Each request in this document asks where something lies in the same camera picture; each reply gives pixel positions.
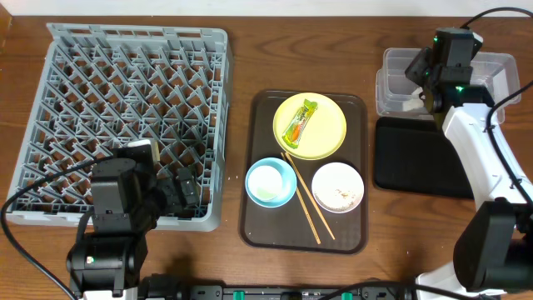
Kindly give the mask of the green snack wrapper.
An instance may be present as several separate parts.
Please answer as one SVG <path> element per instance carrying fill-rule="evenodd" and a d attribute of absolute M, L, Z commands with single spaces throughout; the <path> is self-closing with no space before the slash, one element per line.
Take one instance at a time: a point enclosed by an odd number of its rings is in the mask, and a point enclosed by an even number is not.
<path fill-rule="evenodd" d="M 317 107 L 317 102 L 305 99 L 304 103 L 296 110 L 294 117 L 281 136 L 283 142 L 289 148 L 296 149 L 299 147 L 303 130 L 305 129 L 307 122 L 317 110 Z"/>

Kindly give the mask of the pink bowl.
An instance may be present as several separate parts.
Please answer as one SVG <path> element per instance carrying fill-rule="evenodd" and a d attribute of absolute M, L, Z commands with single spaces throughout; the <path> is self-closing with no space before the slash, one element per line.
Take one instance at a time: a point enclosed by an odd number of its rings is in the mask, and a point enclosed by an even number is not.
<path fill-rule="evenodd" d="M 357 208 L 365 196 L 365 184 L 361 174 L 352 166 L 343 162 L 330 162 L 320 167 L 311 181 L 311 193 L 316 199 L 316 191 L 328 188 L 340 188 L 352 191 L 356 201 L 346 210 L 335 211 L 324 207 L 320 201 L 317 203 L 331 213 L 348 213 Z"/>

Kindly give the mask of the white cup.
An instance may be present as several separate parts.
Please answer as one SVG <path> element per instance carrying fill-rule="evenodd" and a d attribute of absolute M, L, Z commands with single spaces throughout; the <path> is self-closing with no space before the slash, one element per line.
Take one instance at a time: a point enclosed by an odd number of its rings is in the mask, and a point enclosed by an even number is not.
<path fill-rule="evenodd" d="M 281 174 L 271 166 L 256 167 L 249 174 L 248 189 L 256 199 L 271 201 L 282 190 Z"/>

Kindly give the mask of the rice and food scraps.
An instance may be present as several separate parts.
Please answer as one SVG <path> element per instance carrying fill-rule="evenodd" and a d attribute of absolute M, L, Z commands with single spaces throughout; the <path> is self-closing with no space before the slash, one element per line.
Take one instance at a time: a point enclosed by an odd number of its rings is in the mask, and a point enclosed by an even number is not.
<path fill-rule="evenodd" d="M 328 188 L 317 190 L 316 200 L 320 201 L 325 208 L 341 211 L 348 209 L 356 201 L 356 195 L 349 190 Z"/>

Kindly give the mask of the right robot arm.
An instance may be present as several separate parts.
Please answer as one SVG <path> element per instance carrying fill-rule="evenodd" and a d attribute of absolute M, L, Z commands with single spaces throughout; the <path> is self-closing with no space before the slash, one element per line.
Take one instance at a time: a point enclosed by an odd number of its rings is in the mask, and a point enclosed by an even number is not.
<path fill-rule="evenodd" d="M 452 261 L 416 278 L 419 299 L 532 288 L 532 183 L 496 119 L 509 100 L 496 102 L 486 87 L 470 83 L 473 52 L 472 46 L 425 47 L 406 70 L 456 150 L 476 203 Z"/>

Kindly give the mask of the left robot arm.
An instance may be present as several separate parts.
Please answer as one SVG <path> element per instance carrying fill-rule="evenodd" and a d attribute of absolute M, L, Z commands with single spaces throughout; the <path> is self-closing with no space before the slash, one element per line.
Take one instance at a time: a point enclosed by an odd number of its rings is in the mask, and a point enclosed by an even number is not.
<path fill-rule="evenodd" d="M 93 210 L 80 220 L 67 255 L 70 288 L 76 298 L 120 298 L 141 282 L 146 235 L 159 217 L 199 203 L 195 173 L 182 167 L 176 178 L 157 178 L 150 162 L 124 157 L 100 162 L 92 173 Z"/>

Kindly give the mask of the black waste tray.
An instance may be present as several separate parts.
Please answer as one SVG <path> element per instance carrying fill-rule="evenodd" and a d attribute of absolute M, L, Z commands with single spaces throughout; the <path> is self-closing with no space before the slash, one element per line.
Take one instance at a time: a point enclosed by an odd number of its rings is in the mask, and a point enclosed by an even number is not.
<path fill-rule="evenodd" d="M 473 198 L 456 150 L 432 121 L 376 121 L 373 181 L 382 189 Z"/>

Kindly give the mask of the clear plastic bin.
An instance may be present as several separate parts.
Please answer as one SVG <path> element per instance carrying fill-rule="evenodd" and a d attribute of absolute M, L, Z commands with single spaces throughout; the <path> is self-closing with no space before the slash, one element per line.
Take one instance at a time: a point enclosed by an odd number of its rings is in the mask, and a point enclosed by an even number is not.
<path fill-rule="evenodd" d="M 431 120 L 419 99 L 421 88 L 406 78 L 405 70 L 419 53 L 418 48 L 391 47 L 383 54 L 376 74 L 376 111 L 382 117 Z M 484 85 L 500 101 L 520 85 L 516 60 L 507 53 L 479 52 L 471 61 L 471 84 Z"/>

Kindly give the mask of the light blue bowl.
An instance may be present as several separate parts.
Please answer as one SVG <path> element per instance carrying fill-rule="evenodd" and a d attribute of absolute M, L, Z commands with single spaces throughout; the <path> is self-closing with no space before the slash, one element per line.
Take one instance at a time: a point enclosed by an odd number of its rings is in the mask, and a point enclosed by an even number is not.
<path fill-rule="evenodd" d="M 277 197 L 272 199 L 271 201 L 265 202 L 260 201 L 253 197 L 248 189 L 248 177 L 250 172 L 259 166 L 271 166 L 274 167 L 282 177 L 282 190 L 278 194 Z M 292 170 L 291 166 L 283 161 L 280 158 L 276 157 L 266 157 L 263 159 L 258 160 L 257 162 L 253 163 L 252 166 L 248 169 L 247 175 L 245 178 L 245 189 L 247 192 L 248 197 L 257 205 L 264 207 L 264 208 L 278 208 L 286 203 L 288 203 L 292 197 L 294 196 L 296 192 L 296 174 Z"/>

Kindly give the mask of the yellow plate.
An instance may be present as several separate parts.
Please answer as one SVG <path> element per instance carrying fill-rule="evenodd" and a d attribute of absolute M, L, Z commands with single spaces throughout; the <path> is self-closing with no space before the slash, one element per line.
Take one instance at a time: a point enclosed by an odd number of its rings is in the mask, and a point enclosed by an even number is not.
<path fill-rule="evenodd" d="M 318 107 L 303 130 L 299 147 L 290 148 L 281 136 L 305 99 L 317 102 Z M 347 125 L 341 107 L 330 97 L 304 92 L 290 96 L 280 104 L 274 114 L 272 128 L 274 138 L 284 152 L 294 158 L 319 160 L 332 155 L 343 144 Z"/>

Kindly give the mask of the right wooden chopstick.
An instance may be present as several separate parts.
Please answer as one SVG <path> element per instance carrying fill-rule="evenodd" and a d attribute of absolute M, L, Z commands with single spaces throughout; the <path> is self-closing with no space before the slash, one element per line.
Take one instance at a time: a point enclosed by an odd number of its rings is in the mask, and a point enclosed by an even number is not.
<path fill-rule="evenodd" d="M 335 240 L 336 238 L 335 238 L 335 236 L 334 236 L 332 230 L 330 229 L 327 220 L 324 218 L 324 216 L 323 216 L 323 214 L 322 214 L 322 212 L 321 212 L 321 209 L 319 208 L 319 206 L 318 206 L 318 204 L 317 204 L 316 199 L 314 198 L 314 196 L 312 195 L 311 191 L 310 191 L 309 188 L 307 187 L 307 185 L 306 185 L 304 179 L 302 178 L 302 176 L 301 176 L 299 170 L 298 170 L 297 167 L 296 167 L 296 164 L 292 161 L 292 158 L 291 158 L 290 153 L 285 152 L 285 153 L 284 153 L 284 157 L 288 160 L 288 162 L 289 162 L 289 163 L 291 164 L 291 166 L 293 167 L 293 169 L 294 169 L 294 171 L 295 171 L 295 173 L 296 173 L 296 175 L 297 175 L 297 177 L 298 177 L 298 179 L 299 179 L 301 185 L 303 186 L 303 188 L 304 188 L 304 190 L 305 190 L 307 196 L 310 198 L 311 203 L 313 204 L 314 208 L 316 209 L 317 214 L 318 214 L 319 217 L 321 218 L 321 220 L 322 220 L 324 226 L 326 227 L 327 231 L 330 233 L 331 238 L 332 238 L 333 240 Z"/>

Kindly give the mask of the dark brown serving tray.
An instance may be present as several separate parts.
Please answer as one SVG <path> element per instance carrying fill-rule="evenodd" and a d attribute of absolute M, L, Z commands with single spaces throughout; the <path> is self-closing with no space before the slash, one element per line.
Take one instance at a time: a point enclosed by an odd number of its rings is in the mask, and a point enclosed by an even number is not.
<path fill-rule="evenodd" d="M 284 100 L 294 92 L 265 90 L 259 92 L 252 101 L 250 127 L 247 142 L 247 164 L 263 158 L 279 158 L 282 148 L 275 140 L 273 119 L 275 111 Z M 367 110 L 366 105 L 357 96 L 329 93 L 327 95 L 344 112 L 347 122 L 347 134 L 340 148 L 321 161 L 304 161 L 294 158 L 297 169 L 307 185 L 311 185 L 314 173 L 325 163 L 347 163 L 355 168 L 367 182 Z M 368 240 L 368 189 L 363 188 L 364 196 L 355 209 L 346 213 L 323 211 L 331 236 L 324 228 L 316 209 L 303 190 L 309 215 L 321 239 L 316 242 L 306 214 L 301 207 L 298 196 L 293 196 L 280 207 L 262 207 L 253 202 L 246 193 L 242 196 L 239 221 L 239 233 L 243 242 L 257 248 L 278 248 L 293 251 L 356 254 L 364 249 Z"/>

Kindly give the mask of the grey dish rack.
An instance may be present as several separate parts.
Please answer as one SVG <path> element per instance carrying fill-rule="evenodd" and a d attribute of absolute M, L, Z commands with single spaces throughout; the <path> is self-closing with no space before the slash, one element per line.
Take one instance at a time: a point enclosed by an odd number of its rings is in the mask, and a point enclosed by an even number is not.
<path fill-rule="evenodd" d="M 9 188 L 7 219 L 75 227 L 91 208 L 80 164 L 139 139 L 157 143 L 161 178 L 195 174 L 200 200 L 158 228 L 221 222 L 232 50 L 220 28 L 51 23 L 52 42 Z"/>

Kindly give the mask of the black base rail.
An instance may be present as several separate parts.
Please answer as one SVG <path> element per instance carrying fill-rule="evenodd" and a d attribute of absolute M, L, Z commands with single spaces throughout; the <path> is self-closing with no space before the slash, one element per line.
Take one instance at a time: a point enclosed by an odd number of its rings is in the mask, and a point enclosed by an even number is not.
<path fill-rule="evenodd" d="M 141 280 L 135 299 L 169 300 L 372 300 L 372 299 L 464 299 L 465 296 L 414 283 L 377 278 L 347 287 L 231 286 L 222 281 L 187 281 L 171 274 L 153 274 Z"/>

